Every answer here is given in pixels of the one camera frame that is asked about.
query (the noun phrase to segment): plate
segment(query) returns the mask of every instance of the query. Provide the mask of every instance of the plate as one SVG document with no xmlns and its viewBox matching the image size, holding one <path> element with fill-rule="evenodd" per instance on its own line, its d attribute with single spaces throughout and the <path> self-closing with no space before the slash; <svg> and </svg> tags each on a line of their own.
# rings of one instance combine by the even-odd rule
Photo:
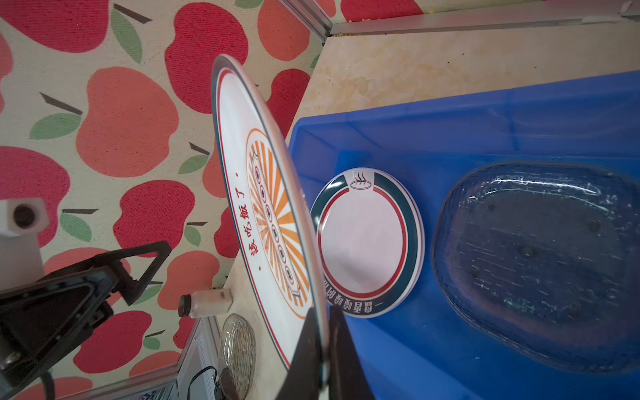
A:
<svg viewBox="0 0 640 400">
<path fill-rule="evenodd" d="M 400 182 L 371 168 L 345 171 L 320 192 L 311 217 L 332 305 L 372 318 L 407 297 L 422 270 L 424 227 Z"/>
<path fill-rule="evenodd" d="M 254 83 L 229 56 L 212 73 L 216 145 L 240 249 L 260 311 L 289 368 L 314 305 L 323 349 L 328 314 L 315 232 L 282 133 Z"/>
</svg>

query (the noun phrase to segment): bottle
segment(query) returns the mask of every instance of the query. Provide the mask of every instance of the bottle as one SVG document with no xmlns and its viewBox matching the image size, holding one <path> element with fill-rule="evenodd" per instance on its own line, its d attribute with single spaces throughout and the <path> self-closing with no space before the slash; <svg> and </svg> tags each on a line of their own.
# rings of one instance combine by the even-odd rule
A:
<svg viewBox="0 0 640 400">
<path fill-rule="evenodd" d="M 228 312 L 232 303 L 230 289 L 197 291 L 180 298 L 178 315 L 191 318 L 216 316 Z"/>
</svg>

